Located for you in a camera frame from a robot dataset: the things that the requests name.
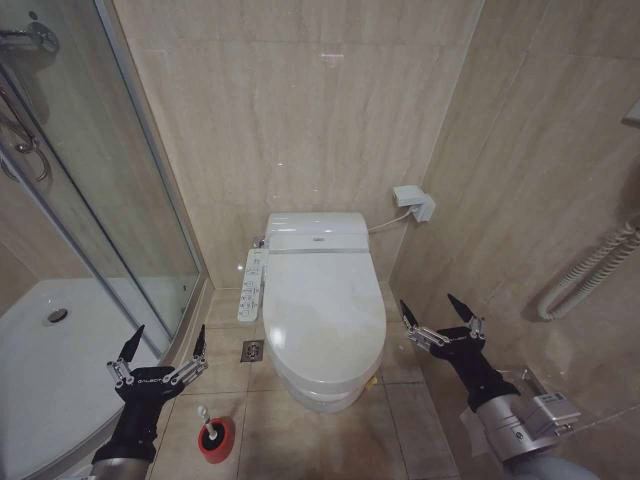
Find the white toilet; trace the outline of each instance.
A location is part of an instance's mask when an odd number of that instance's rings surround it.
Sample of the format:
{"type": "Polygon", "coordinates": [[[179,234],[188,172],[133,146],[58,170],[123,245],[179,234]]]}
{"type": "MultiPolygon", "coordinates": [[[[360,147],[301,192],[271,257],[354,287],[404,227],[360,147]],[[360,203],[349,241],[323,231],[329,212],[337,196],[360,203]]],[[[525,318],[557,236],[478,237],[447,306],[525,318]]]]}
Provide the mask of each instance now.
{"type": "Polygon", "coordinates": [[[351,405],[380,365],[385,309],[359,213],[274,213],[265,237],[266,343],[290,394],[351,405]]]}

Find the toilet seat lid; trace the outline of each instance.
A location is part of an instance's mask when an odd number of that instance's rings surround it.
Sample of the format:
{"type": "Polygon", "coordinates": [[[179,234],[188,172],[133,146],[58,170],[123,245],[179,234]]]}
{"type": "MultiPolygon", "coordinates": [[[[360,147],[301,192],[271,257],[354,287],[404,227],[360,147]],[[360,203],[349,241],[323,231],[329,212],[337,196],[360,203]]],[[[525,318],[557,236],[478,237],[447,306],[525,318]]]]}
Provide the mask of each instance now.
{"type": "Polygon", "coordinates": [[[386,315],[369,252],[270,254],[263,317],[276,362],[298,385],[339,393],[375,373],[386,315]]]}

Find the tile floor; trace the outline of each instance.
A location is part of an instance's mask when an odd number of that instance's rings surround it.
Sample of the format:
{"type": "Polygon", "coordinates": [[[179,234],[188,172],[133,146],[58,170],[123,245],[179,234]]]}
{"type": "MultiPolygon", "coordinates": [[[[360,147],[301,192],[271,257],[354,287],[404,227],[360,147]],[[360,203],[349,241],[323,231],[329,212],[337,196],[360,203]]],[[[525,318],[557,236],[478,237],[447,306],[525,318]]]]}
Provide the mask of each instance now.
{"type": "Polygon", "coordinates": [[[165,406],[151,479],[459,478],[393,294],[381,288],[388,324],[378,384],[337,414],[317,414],[293,400],[266,354],[262,362],[240,363],[242,342],[264,338],[264,328],[236,321],[239,290],[214,292],[206,323],[209,368],[165,406]],[[235,422],[233,451],[219,465],[206,463],[195,443],[201,404],[235,422]]]}

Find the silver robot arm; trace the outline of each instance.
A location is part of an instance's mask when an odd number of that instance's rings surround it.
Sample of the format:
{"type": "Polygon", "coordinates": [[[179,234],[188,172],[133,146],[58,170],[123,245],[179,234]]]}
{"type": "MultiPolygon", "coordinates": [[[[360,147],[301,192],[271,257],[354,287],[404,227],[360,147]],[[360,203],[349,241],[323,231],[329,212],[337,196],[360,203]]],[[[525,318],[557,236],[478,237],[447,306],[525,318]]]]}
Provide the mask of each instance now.
{"type": "Polygon", "coordinates": [[[482,355],[484,319],[449,295],[464,326],[434,331],[418,325],[401,300],[407,336],[434,357],[447,360],[466,387],[467,403],[478,415],[496,458],[519,480],[595,480],[591,472],[566,460],[541,455],[573,431],[580,412],[561,393],[542,392],[525,401],[482,355]]]}

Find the shower enclosure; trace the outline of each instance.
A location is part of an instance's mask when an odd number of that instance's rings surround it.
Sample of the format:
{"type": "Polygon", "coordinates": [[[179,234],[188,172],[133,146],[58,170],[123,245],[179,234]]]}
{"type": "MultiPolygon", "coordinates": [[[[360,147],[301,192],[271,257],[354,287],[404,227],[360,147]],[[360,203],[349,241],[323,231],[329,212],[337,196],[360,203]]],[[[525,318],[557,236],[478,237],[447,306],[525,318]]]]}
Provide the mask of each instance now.
{"type": "Polygon", "coordinates": [[[207,278],[109,1],[0,0],[0,478],[51,478],[207,278]]]}

